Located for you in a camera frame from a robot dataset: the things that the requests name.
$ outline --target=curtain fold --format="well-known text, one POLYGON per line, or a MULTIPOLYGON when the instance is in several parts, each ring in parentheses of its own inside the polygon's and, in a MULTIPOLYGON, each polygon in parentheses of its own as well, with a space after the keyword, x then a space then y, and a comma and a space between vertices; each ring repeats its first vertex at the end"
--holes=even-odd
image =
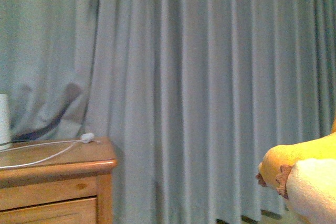
POLYGON ((1 92, 15 141, 77 136, 85 114, 98 0, 2 0, 1 92))
POLYGON ((282 213, 254 175, 269 148, 330 129, 325 1, 101 0, 86 124, 118 150, 116 223, 282 213))

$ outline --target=nightstand drawer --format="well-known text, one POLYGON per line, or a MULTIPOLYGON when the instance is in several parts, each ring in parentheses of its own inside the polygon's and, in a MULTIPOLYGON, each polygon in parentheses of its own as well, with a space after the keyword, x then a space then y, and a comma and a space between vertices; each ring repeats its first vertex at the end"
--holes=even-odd
POLYGON ((97 195, 96 177, 75 178, 0 189, 0 210, 97 195))
POLYGON ((0 212, 2 224, 96 224, 97 200, 87 198, 0 212))

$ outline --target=toilet paper roll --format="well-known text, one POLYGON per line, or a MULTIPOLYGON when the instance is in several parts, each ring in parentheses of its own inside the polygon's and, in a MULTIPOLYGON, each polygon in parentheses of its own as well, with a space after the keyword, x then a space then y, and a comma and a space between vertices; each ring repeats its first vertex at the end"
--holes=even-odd
POLYGON ((0 94, 0 150, 10 148, 12 145, 11 140, 8 95, 0 94))

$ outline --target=white cord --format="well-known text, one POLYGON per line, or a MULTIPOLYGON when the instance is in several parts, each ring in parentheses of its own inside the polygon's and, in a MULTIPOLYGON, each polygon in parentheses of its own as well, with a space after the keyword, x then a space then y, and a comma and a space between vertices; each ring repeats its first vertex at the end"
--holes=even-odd
POLYGON ((71 149, 75 144, 77 143, 90 143, 90 142, 98 142, 97 140, 94 140, 94 137, 95 135, 93 135, 92 133, 87 133, 87 134, 83 134, 81 136, 81 139, 80 140, 70 140, 70 141, 58 141, 58 142, 49 142, 49 143, 41 143, 41 144, 32 144, 32 145, 27 145, 27 146, 21 146, 21 147, 17 147, 17 148, 11 148, 11 149, 6 149, 6 150, 1 150, 1 152, 9 152, 9 151, 14 151, 14 150, 18 150, 18 149, 22 149, 22 148, 29 148, 29 147, 34 147, 34 146, 40 146, 40 145, 48 145, 48 144, 59 144, 59 143, 72 143, 69 147, 65 148, 64 150, 52 155, 52 156, 49 156, 49 157, 46 157, 44 159, 41 159, 39 161, 35 161, 35 162, 31 162, 31 163, 27 163, 27 164, 21 164, 21 165, 9 165, 9 166, 0 166, 0 169, 7 169, 7 168, 18 168, 18 167, 24 167, 24 166, 29 166, 29 165, 35 165, 35 164, 38 164, 38 163, 41 163, 43 161, 46 161, 46 160, 49 160, 53 157, 56 157, 64 152, 66 152, 67 150, 71 149))

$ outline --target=wooden nightstand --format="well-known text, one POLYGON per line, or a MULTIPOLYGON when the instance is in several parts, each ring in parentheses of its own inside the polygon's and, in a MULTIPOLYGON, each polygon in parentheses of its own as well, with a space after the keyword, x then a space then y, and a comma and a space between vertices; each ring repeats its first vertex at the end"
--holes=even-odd
MULTIPOLYGON (((117 158, 110 140, 98 137, 48 161, 0 169, 0 223, 112 223, 112 169, 117 158)), ((22 145, 55 141, 34 141, 22 145)), ((0 166, 25 164, 53 155, 71 143, 0 153, 0 166)))

